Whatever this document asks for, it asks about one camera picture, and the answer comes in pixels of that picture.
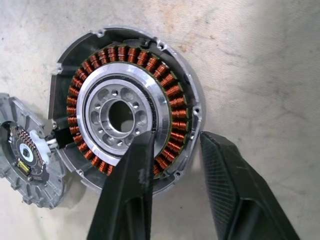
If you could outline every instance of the white plastic part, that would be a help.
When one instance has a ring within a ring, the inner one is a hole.
[[[38,149],[40,156],[42,160],[45,162],[45,164],[49,164],[50,159],[48,154],[51,153],[51,150],[43,138],[40,138],[37,134],[36,130],[31,130],[29,132],[30,138],[32,139],[33,143],[35,144],[36,148]]]

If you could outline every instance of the gray concrete surface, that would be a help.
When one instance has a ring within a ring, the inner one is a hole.
[[[205,129],[238,145],[302,239],[319,239],[319,1],[0,0],[0,91],[46,116],[56,60],[107,24],[145,28],[183,54],[203,86]],[[1,239],[84,239],[98,196],[69,180],[54,210],[23,204],[0,180]],[[152,239],[216,239],[199,153],[154,199]]]

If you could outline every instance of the copper coil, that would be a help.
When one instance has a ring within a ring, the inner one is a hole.
[[[108,166],[108,172],[107,172],[107,174],[110,175],[113,170],[114,170],[114,166],[109,165],[109,166]]]
[[[178,119],[185,119],[185,118],[187,118],[187,110],[180,109],[180,110],[173,111],[172,117],[178,118]]]
[[[158,59],[156,59],[155,57],[151,57],[147,62],[145,69],[147,69],[149,72],[152,72],[155,69],[157,63]]]
[[[91,61],[92,66],[94,67],[94,69],[97,69],[98,67],[101,66],[99,59],[97,58],[97,55],[92,55],[90,57],[90,61]]]
[[[108,56],[109,56],[110,62],[117,61],[117,53],[114,47],[108,48]]]
[[[94,156],[94,153],[90,149],[84,155],[85,159],[87,159],[87,160],[92,159],[93,156]]]
[[[176,143],[173,143],[172,141],[169,141],[168,144],[167,144],[167,147],[171,150],[171,151],[174,151],[176,153],[179,153],[182,146],[176,144]]]
[[[168,167],[168,163],[161,156],[157,156],[155,161],[159,164],[160,168],[162,169],[165,169],[166,167]]]
[[[177,133],[177,132],[171,132],[171,138],[173,140],[176,140],[177,142],[183,143],[185,141],[185,135]]]
[[[74,76],[72,78],[72,84],[78,89],[80,89],[82,87],[82,81],[79,78],[77,78],[76,76]]]
[[[86,80],[86,78],[88,77],[88,74],[85,72],[85,70],[83,68],[79,68],[75,74],[82,79],[83,81]]]
[[[157,165],[153,165],[153,174],[154,175],[158,175],[159,173],[160,173],[160,170],[159,170],[158,166]]]
[[[76,88],[74,88],[74,87],[70,87],[69,88],[69,94],[71,94],[71,95],[73,95],[73,96],[75,96],[75,97],[78,97],[78,95],[79,95],[79,91],[76,89]]]
[[[176,81],[176,78],[169,73],[162,81],[161,81],[161,86],[166,87],[170,84],[172,84],[174,81]]]
[[[126,60],[127,48],[125,46],[118,47],[118,59],[119,61]]]
[[[165,157],[165,159],[167,159],[169,162],[172,162],[173,160],[175,160],[176,156],[170,152],[167,149],[164,149],[162,152],[162,155]]]
[[[83,66],[84,70],[86,70],[86,72],[87,72],[88,74],[90,74],[90,73],[92,73],[92,72],[94,71],[94,69],[92,68],[90,62],[88,62],[88,61],[85,61],[85,62],[82,64],[82,66]]]
[[[72,106],[76,106],[77,105],[77,99],[73,98],[73,97],[67,97],[66,98],[66,103]]]
[[[134,63],[136,61],[136,57],[137,57],[137,49],[134,47],[130,47],[129,51],[128,51],[128,62],[129,63]]]
[[[100,52],[98,52],[98,56],[99,56],[99,59],[100,59],[102,65],[108,63],[108,59],[107,59],[107,55],[106,55],[105,50],[101,50]]]
[[[72,135],[75,135],[75,134],[77,134],[77,133],[80,133],[80,130],[79,130],[79,127],[78,127],[78,126],[71,126],[71,127],[69,127],[69,129],[70,129],[70,133],[71,133]]]
[[[70,125],[77,124],[77,117],[76,117],[76,116],[70,116],[70,117],[68,117],[68,123],[69,123]]]
[[[172,97],[172,96],[177,95],[179,93],[181,93],[181,89],[178,85],[175,85],[166,91],[166,94],[168,95],[168,97]]]
[[[74,106],[67,106],[66,113],[70,115],[76,115],[77,109]]]
[[[108,167],[108,164],[104,161],[101,161],[100,167],[99,167],[100,172],[104,173],[107,170],[107,167]]]
[[[146,63],[146,60],[148,58],[148,53],[146,51],[141,51],[139,56],[138,56],[138,64],[139,66],[143,66]]]
[[[180,106],[183,106],[185,104],[186,104],[186,101],[185,101],[185,98],[183,96],[175,98],[175,99],[170,101],[170,105],[173,108],[180,107]]]
[[[76,144],[79,144],[79,143],[82,143],[84,141],[84,138],[82,137],[82,135],[77,135],[77,136],[74,136],[73,137],[73,141],[76,143]]]
[[[94,158],[93,158],[93,160],[92,160],[92,165],[93,166],[95,166],[95,167],[98,167],[99,166],[99,164],[100,164],[100,158],[98,158],[97,156],[95,156]]]
[[[83,143],[81,143],[80,146],[78,146],[78,149],[79,149],[81,152],[84,152],[84,151],[86,151],[86,150],[88,149],[88,145],[87,145],[85,142],[83,142]]]
[[[162,63],[162,64],[155,70],[155,72],[154,72],[153,75],[154,75],[156,78],[159,78],[159,77],[161,77],[167,70],[168,70],[168,67],[167,67],[164,63]]]
[[[188,123],[184,122],[184,121],[173,121],[172,122],[172,127],[174,129],[187,131],[188,130]]]

